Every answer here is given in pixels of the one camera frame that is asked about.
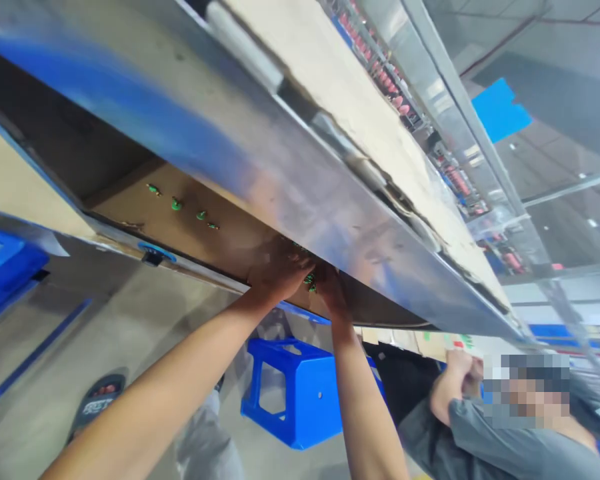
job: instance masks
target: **blue plastic stool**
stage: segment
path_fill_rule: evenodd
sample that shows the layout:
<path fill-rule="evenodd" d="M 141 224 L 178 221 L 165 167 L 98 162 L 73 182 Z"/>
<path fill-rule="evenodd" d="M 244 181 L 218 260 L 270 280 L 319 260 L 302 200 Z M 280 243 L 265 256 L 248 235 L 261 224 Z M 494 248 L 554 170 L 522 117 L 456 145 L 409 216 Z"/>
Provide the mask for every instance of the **blue plastic stool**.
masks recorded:
<path fill-rule="evenodd" d="M 286 350 L 287 345 L 301 355 Z M 253 355 L 253 378 L 249 398 L 242 400 L 242 415 L 296 450 L 310 448 L 342 432 L 335 358 L 331 353 L 294 338 L 252 339 L 247 351 Z M 286 407 L 276 414 L 260 406 L 263 362 L 285 376 Z"/>
<path fill-rule="evenodd" d="M 38 246 L 0 231 L 0 308 L 48 261 Z"/>

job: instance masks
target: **hand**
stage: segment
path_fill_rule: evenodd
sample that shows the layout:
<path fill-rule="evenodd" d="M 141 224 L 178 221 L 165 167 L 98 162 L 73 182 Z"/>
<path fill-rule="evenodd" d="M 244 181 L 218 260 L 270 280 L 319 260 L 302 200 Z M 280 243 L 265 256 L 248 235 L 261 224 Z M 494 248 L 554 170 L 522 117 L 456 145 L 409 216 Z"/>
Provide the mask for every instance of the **hand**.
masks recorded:
<path fill-rule="evenodd" d="M 346 313 L 347 302 L 340 285 L 340 276 L 335 268 L 328 263 L 321 263 L 315 270 L 316 292 L 329 309 L 331 316 L 334 313 Z"/>
<path fill-rule="evenodd" d="M 250 270 L 251 289 L 274 304 L 291 297 L 315 264 L 307 252 L 278 251 L 268 263 Z"/>
<path fill-rule="evenodd" d="M 461 375 L 470 372 L 473 366 L 473 357 L 464 350 L 447 350 L 447 369 Z"/>
<path fill-rule="evenodd" d="M 469 370 L 469 376 L 476 380 L 476 382 L 482 382 L 485 379 L 485 363 L 479 358 L 472 357 L 471 370 Z"/>

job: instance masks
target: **aluminum channel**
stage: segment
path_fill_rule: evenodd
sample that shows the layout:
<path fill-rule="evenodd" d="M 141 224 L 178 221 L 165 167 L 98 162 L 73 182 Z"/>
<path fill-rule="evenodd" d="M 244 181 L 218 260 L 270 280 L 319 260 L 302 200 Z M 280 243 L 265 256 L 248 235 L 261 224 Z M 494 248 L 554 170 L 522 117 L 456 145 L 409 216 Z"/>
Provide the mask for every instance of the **aluminum channel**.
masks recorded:
<path fill-rule="evenodd" d="M 183 5 L 0 0 L 0 54 L 438 328 L 519 336 Z"/>

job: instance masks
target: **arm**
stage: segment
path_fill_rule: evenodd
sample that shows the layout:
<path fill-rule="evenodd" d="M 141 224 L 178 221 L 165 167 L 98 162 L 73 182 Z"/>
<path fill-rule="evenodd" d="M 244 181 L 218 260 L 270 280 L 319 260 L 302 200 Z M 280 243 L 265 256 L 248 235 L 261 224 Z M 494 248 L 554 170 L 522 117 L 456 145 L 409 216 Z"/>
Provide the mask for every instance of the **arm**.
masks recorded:
<path fill-rule="evenodd" d="M 431 393 L 431 412 L 450 427 L 449 404 L 453 399 L 462 400 L 465 377 L 470 372 L 473 358 L 462 350 L 447 351 L 447 369 L 438 377 Z"/>
<path fill-rule="evenodd" d="M 336 273 L 328 268 L 321 274 L 323 278 L 318 278 L 317 291 L 331 314 L 340 412 L 351 478 L 406 480 L 409 472 L 400 439 L 353 330 L 353 320 Z"/>
<path fill-rule="evenodd" d="M 133 382 L 41 480 L 146 478 L 260 320 L 294 294 L 311 268 L 298 258 L 268 266 L 248 292 Z"/>

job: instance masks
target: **gray shirt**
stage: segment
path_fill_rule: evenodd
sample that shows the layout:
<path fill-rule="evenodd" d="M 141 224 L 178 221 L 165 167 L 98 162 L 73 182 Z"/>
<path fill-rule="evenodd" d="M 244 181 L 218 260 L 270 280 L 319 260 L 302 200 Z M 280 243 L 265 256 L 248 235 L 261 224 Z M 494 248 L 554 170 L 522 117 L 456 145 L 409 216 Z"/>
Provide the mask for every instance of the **gray shirt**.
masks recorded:
<path fill-rule="evenodd" d="M 493 428 L 479 399 L 449 404 L 451 428 L 426 399 L 400 423 L 406 452 L 435 480 L 600 480 L 600 456 L 549 429 Z"/>

